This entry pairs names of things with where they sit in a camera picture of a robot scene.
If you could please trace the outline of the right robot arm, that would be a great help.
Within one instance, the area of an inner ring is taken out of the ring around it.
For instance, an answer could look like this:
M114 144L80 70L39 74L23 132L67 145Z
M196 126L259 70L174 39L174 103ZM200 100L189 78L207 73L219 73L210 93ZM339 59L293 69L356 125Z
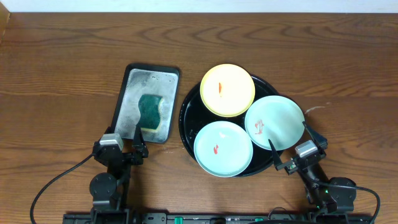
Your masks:
M306 122L302 124L311 139L299 145L296 149L297 155L287 162L281 161L273 142L268 140L274 167L276 170L285 170L289 175L299 174L305 186L307 200L316 206L315 210L308 213L308 221L348 223L348 213L354 210L356 184L345 177L327 177L320 161L326 157L328 141Z

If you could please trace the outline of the yellow plate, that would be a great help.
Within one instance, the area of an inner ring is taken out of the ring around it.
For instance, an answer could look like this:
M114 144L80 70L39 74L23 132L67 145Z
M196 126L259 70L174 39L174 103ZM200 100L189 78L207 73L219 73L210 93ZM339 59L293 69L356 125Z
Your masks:
M243 114L255 97L254 81L240 66L221 64L208 70L200 83L200 97L206 108L221 117Z

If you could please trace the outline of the green yellow sponge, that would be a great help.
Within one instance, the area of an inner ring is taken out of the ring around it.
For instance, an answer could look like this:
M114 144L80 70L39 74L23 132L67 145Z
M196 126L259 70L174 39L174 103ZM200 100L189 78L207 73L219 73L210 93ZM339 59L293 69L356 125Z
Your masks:
M146 129L157 129L160 124L159 106L162 97L157 95L142 95L138 102L140 119L138 126Z

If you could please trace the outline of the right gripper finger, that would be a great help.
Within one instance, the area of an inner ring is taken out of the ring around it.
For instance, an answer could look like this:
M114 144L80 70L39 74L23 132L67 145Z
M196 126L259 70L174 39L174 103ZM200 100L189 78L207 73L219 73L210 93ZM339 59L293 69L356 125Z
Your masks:
M280 156L278 154L278 152L276 151L272 141L270 139L268 139L269 145L271 147L271 151L272 151L272 158L273 158L273 164L276 170L281 170L282 168L282 161L280 159Z
M305 130L309 133L312 141L315 143L316 146L326 146L327 145L327 138L316 132L312 129L305 121L302 122L304 125Z

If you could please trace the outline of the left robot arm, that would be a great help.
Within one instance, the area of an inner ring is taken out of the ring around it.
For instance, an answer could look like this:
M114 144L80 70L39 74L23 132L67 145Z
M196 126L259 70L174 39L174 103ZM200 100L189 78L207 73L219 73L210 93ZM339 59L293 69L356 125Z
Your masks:
M131 167L142 165L149 151L140 126L134 132L132 152L123 152L123 139L108 128L93 145L93 157L107 167L107 171L93 177L90 194L92 224L137 224L141 215L127 206Z

